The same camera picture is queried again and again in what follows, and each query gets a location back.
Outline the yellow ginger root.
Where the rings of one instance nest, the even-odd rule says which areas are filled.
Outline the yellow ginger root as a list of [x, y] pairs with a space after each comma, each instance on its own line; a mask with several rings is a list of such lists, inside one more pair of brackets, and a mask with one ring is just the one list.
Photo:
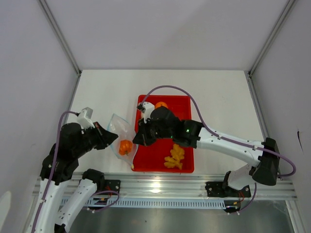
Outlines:
[[182, 169], [183, 163], [181, 162], [185, 157], [185, 151], [178, 144], [174, 144], [170, 150], [170, 156], [165, 157], [164, 166], [167, 168], [178, 168]]

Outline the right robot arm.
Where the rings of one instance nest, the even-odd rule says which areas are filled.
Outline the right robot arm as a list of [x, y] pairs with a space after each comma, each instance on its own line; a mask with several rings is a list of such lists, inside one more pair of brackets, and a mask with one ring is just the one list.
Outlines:
[[245, 166], [226, 173], [222, 191], [228, 196], [233, 196], [251, 183], [276, 184], [279, 157], [275, 152], [276, 142], [271, 138], [263, 142], [248, 142], [221, 135], [208, 130], [199, 121], [180, 120], [171, 110], [159, 107], [138, 121], [138, 132], [133, 143], [150, 146], [158, 139], [171, 139], [182, 147], [213, 150], [246, 162]]

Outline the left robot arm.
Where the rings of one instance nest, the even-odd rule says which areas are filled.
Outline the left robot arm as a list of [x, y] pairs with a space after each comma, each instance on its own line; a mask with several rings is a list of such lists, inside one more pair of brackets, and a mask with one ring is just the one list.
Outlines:
[[102, 172], [89, 168], [67, 203], [59, 207], [79, 158], [93, 149], [104, 150], [117, 138], [117, 134], [105, 130], [98, 122], [86, 129], [78, 123], [60, 128], [56, 143], [42, 163], [38, 200], [28, 233], [67, 233], [91, 196], [117, 194], [108, 189]]

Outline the clear zip top bag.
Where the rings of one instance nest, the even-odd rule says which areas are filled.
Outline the clear zip top bag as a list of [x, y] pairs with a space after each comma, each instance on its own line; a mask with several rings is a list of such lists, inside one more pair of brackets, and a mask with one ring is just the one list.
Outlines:
[[125, 161], [133, 170], [134, 158], [138, 151], [138, 145], [133, 143], [136, 135], [134, 127], [122, 117], [113, 114], [107, 129], [118, 136], [110, 145], [112, 151], [118, 159]]

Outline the orange pumpkin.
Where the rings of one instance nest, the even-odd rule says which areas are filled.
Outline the orange pumpkin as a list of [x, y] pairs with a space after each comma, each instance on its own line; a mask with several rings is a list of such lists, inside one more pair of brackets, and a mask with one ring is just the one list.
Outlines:
[[132, 151], [133, 143], [130, 140], [121, 140], [119, 146], [119, 154], [121, 156], [128, 155]]

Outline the orange fruit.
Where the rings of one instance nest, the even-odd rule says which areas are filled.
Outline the orange fruit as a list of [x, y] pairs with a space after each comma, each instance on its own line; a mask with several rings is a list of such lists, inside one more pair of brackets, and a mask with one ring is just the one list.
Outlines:
[[160, 108], [160, 107], [168, 108], [168, 105], [167, 105], [165, 102], [162, 102], [162, 101], [157, 102], [157, 103], [155, 104], [155, 109]]

